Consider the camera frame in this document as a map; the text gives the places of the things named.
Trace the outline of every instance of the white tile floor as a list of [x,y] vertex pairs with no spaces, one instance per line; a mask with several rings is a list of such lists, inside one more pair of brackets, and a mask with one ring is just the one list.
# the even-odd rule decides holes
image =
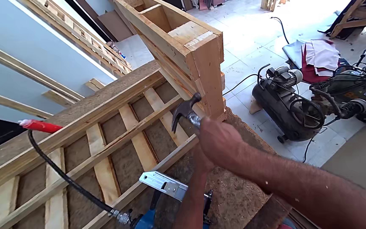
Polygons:
[[[348,2],[349,0],[291,0],[285,5],[277,5],[274,12],[268,12],[260,8],[260,0],[229,0],[212,11],[192,9],[188,13],[223,31],[224,62],[221,63],[221,70],[225,73],[225,93],[268,63],[274,68],[285,64],[287,56],[282,47],[286,45],[286,40],[280,23],[270,17],[279,17],[282,20],[289,42],[296,39],[326,38],[324,34],[317,32],[317,29],[330,25],[335,18],[333,12],[341,11]],[[347,40],[333,41],[341,57],[354,63],[366,49],[366,28],[363,31],[356,30]],[[153,60],[137,35],[118,43],[117,47],[127,55],[127,60],[133,68]],[[256,80],[256,76],[250,77],[225,95],[227,106],[278,154],[302,161],[308,141],[287,141],[281,144],[277,136],[282,135],[282,132],[265,111],[254,115],[249,113]],[[311,94],[306,83],[299,83],[298,89],[299,94],[304,97]],[[356,118],[334,122],[324,133],[313,138],[308,150],[307,163],[322,166],[363,126],[364,124]]]

